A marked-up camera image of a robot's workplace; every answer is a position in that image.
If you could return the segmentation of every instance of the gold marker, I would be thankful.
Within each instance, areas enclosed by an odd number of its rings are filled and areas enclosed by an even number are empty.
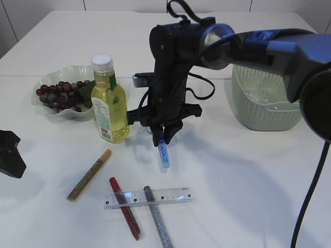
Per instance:
[[[97,174],[97,172],[101,169],[103,164],[112,154],[112,151],[107,149],[104,154],[94,163],[94,165],[88,170],[85,176],[79,181],[79,183],[74,187],[71,193],[68,195],[67,200],[74,202],[77,197],[82,193],[84,188],[88,185],[88,183],[92,180],[92,178]]]

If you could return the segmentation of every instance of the oil bottle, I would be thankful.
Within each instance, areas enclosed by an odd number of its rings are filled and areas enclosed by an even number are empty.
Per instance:
[[[116,83],[113,59],[98,54],[91,60],[96,86],[91,101],[100,136],[108,142],[122,142],[130,133],[124,89]]]

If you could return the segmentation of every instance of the white bowl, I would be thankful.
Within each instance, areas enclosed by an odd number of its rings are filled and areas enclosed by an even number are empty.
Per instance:
[[[55,109],[46,107],[39,100],[39,97],[36,95],[36,90],[40,88],[41,85],[46,84],[56,85],[60,81],[68,81],[70,83],[76,83],[77,81],[85,80],[94,80],[93,69],[91,66],[69,66],[65,67],[62,70],[55,71],[43,77],[34,87],[32,104],[37,107],[42,107],[46,114],[52,116],[61,116],[67,119],[70,118],[88,118],[94,115],[93,108],[90,109],[85,107],[84,104],[80,104],[79,107],[82,109],[82,112],[77,112],[74,110],[66,109],[58,113]]]

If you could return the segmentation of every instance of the white bottle cap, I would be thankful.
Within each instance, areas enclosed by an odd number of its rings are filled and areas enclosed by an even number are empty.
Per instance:
[[[114,69],[114,62],[108,54],[98,54],[91,59],[92,68],[97,72],[108,72]]]

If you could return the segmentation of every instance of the white wall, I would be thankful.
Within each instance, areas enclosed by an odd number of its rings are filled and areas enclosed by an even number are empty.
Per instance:
[[[2,0],[18,40],[52,10],[128,10],[166,12],[167,0]],[[325,33],[331,19],[331,0],[187,0],[197,13],[213,11],[296,12],[317,32]],[[173,4],[176,11],[179,6]],[[0,57],[15,37],[0,6]]]
[[[331,0],[253,0],[254,12],[296,12],[318,33],[325,33],[331,18]]]
[[[85,10],[82,0],[2,1],[19,40],[53,10]]]
[[[5,9],[0,2],[0,58],[17,43]]]

